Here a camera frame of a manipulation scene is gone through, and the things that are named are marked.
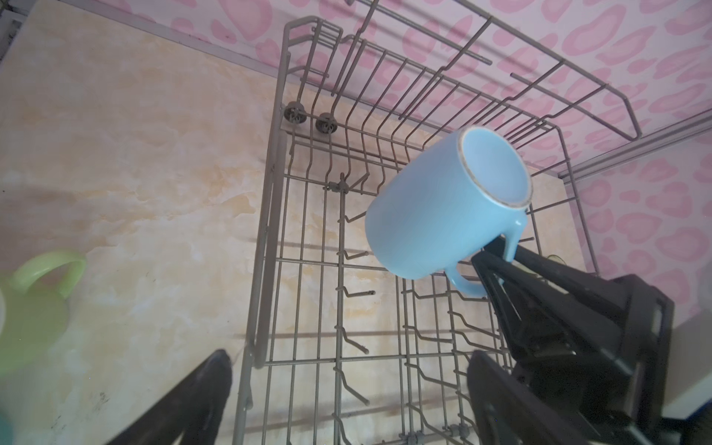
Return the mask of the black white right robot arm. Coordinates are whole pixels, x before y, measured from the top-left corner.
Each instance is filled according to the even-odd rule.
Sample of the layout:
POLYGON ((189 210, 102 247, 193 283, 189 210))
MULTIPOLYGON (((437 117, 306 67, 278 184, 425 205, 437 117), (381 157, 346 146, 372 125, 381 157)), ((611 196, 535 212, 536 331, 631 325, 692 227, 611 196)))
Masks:
POLYGON ((484 444, 708 444, 711 270, 674 324, 661 287, 606 280, 496 239, 472 263, 515 360, 474 352, 467 387, 484 444))

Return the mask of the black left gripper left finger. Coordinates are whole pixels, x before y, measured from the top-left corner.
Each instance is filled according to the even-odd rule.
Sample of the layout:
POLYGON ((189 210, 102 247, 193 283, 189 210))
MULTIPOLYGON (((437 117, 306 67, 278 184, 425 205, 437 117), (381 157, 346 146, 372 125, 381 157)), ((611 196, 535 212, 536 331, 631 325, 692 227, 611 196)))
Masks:
POLYGON ((110 443, 215 443, 232 381, 228 353, 215 350, 110 443))

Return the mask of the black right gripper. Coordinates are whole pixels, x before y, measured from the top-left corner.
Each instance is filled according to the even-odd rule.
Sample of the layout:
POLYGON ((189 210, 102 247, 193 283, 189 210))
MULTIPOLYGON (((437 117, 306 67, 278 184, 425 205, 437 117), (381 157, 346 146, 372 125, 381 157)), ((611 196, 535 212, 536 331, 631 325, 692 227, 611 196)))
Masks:
POLYGON ((630 274, 606 280, 528 250, 472 264, 515 359, 515 379, 581 435, 661 437, 674 302, 630 274))

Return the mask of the light green ceramic mug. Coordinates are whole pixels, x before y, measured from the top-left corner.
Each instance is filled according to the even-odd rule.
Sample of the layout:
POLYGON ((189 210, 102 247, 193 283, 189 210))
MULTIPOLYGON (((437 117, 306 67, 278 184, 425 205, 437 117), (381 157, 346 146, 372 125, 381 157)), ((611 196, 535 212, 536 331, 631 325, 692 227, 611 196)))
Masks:
POLYGON ((57 250, 1 274, 1 376, 40 357, 64 334, 67 300, 85 269, 83 254, 57 250))

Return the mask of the light blue ceramic mug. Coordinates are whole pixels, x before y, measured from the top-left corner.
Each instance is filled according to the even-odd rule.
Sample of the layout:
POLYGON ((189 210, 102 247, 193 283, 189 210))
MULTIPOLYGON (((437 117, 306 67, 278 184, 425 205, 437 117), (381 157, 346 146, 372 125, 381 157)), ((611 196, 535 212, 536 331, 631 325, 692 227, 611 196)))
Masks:
POLYGON ((511 263, 532 198, 532 178, 517 151, 498 133, 469 126, 397 173, 370 204, 365 235, 391 274, 418 280, 445 272, 457 290, 483 298, 485 287, 465 279, 457 265, 499 237, 511 263))

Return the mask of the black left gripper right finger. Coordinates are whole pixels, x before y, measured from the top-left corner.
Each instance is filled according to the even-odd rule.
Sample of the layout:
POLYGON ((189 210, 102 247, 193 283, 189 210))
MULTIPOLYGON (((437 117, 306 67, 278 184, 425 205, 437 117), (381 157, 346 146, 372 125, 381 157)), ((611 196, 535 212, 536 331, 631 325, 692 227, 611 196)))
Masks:
POLYGON ((578 430, 481 350, 470 356, 467 389, 482 444, 584 443, 578 430))

